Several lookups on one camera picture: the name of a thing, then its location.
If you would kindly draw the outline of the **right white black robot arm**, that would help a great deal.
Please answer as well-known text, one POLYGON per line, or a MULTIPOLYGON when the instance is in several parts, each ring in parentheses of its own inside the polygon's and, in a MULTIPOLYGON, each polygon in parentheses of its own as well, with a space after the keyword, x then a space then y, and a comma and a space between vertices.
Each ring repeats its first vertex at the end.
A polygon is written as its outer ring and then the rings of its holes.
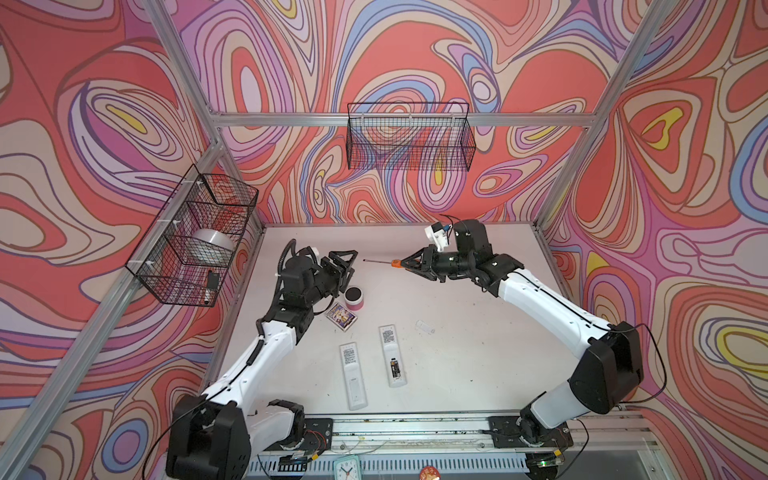
POLYGON ((609 413, 643 381, 636 327, 589 313, 547 287, 521 261, 494 252, 483 223, 436 222, 425 234, 428 246, 401 259, 401 268, 440 283, 470 280, 532 317, 578 360, 567 380, 520 411, 516 430, 523 443, 540 446, 569 420, 609 413))

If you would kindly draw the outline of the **white remote with batteries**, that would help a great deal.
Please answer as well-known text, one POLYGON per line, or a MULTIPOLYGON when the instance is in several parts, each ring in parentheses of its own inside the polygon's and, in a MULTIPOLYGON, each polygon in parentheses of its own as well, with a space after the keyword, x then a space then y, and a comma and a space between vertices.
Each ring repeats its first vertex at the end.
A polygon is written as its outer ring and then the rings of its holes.
POLYGON ((407 384, 407 379, 396 328, 394 325, 381 326, 379 334, 389 386, 402 387, 407 384))

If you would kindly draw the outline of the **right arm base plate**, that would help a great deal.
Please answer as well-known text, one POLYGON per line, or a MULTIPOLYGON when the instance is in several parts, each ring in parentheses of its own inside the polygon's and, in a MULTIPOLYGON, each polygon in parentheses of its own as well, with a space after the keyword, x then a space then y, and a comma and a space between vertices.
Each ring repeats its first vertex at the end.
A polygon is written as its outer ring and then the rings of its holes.
POLYGON ((491 416, 484 430, 495 448, 533 448, 566 450, 574 442, 565 423, 553 429, 539 426, 533 418, 519 416, 491 416))

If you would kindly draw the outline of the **orange handled screwdriver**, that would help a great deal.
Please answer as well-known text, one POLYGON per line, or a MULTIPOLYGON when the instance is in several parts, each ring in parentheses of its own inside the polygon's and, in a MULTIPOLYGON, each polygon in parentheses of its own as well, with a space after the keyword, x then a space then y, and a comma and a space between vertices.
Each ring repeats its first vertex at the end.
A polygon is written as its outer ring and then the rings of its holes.
POLYGON ((372 263, 372 264, 380 264, 380 265, 387 265, 393 268, 403 268, 401 260, 376 260, 376 259, 368 259, 364 258, 363 262, 366 263, 372 263))

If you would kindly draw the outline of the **clear battery cover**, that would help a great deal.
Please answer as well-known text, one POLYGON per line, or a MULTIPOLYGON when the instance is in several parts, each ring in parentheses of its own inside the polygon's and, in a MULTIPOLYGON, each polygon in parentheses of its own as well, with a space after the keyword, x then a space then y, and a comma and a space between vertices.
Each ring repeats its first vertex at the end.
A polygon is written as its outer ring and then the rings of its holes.
POLYGON ((428 335, 434 335, 436 332, 435 328, 433 328, 431 325, 425 323, 422 320, 419 320, 416 322, 416 327, 428 335))

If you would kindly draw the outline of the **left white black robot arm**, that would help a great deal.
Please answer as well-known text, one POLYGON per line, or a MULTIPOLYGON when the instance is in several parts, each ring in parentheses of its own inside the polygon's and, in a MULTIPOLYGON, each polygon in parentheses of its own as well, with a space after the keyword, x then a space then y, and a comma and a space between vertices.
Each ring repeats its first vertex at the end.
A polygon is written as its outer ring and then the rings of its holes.
POLYGON ((272 400, 259 406, 261 386, 299 344, 320 310, 344 293, 357 251, 320 256, 290 240, 276 269, 276 286, 256 336, 233 365, 199 396, 174 407, 165 473, 172 479, 241 479, 253 455, 272 446, 298 447, 307 438, 302 405, 272 400))

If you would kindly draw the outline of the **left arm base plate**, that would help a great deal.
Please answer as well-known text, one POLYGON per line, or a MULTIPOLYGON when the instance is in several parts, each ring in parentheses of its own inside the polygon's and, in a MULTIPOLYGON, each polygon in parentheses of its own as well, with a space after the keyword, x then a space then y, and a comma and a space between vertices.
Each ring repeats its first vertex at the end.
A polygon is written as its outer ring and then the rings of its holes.
POLYGON ((272 443, 265 452, 304 451, 324 452, 332 447, 334 420, 330 417, 309 418, 304 421, 303 437, 272 443))

